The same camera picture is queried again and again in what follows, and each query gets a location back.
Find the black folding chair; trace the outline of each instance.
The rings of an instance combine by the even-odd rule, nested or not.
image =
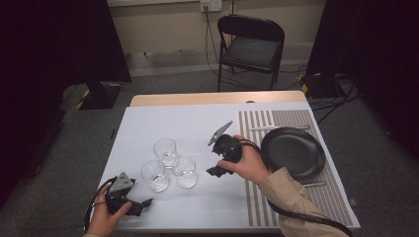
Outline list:
[[[271,20],[239,15],[223,16],[217,23],[221,36],[218,68],[218,92],[221,88],[222,65],[273,74],[270,85],[278,81],[285,34],[283,29]],[[224,34],[234,36],[230,46]]]

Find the wall outlet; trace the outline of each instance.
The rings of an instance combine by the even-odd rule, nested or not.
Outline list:
[[[222,9],[222,0],[201,0],[201,12],[220,12]]]

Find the white wall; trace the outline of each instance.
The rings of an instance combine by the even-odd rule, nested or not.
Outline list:
[[[221,12],[209,13],[209,22],[219,45],[216,21],[232,9],[236,14],[273,20],[286,33],[284,60],[296,51],[309,57],[325,1],[224,0]],[[206,47],[207,18],[200,12],[199,0],[108,2],[125,53]]]

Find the human hand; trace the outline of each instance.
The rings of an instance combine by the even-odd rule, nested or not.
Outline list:
[[[244,136],[234,135],[233,137],[242,140]],[[261,184],[269,175],[269,171],[262,161],[260,154],[251,146],[243,146],[242,156],[239,162],[232,163],[225,160],[218,161],[217,165],[226,170],[237,173],[245,180],[256,185]]]
[[[128,201],[121,206],[115,214],[110,214],[105,199],[105,192],[110,186],[111,184],[104,186],[95,199],[95,212],[93,212],[92,220],[90,221],[90,226],[87,230],[88,234],[94,234],[101,237],[111,235],[115,227],[117,227],[118,221],[120,221],[132,206],[132,203]]]

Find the gray carpet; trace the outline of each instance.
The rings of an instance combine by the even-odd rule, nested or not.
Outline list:
[[[283,66],[282,70],[296,71],[298,67]],[[267,75],[242,72],[234,77],[253,87],[269,86]],[[295,73],[281,73],[275,89],[288,88],[295,83],[295,77]],[[346,88],[350,80],[341,83]],[[247,90],[228,84],[221,88]],[[64,92],[66,100],[61,107],[66,115],[62,128],[42,162],[40,174],[21,180],[1,210],[1,236],[81,236],[83,208],[99,185],[114,142],[113,130],[118,131],[130,99],[137,94],[215,92],[216,77],[211,71],[201,71],[133,78],[132,84],[123,85],[112,110],[75,110],[85,90],[84,85],[79,85]],[[331,100],[311,103],[315,109]],[[314,114],[321,119],[329,110]],[[354,236],[419,236],[417,159],[386,135],[381,121],[363,99],[342,105],[319,127],[348,197],[358,202],[353,209],[362,228]],[[113,236],[158,234],[116,232]]]

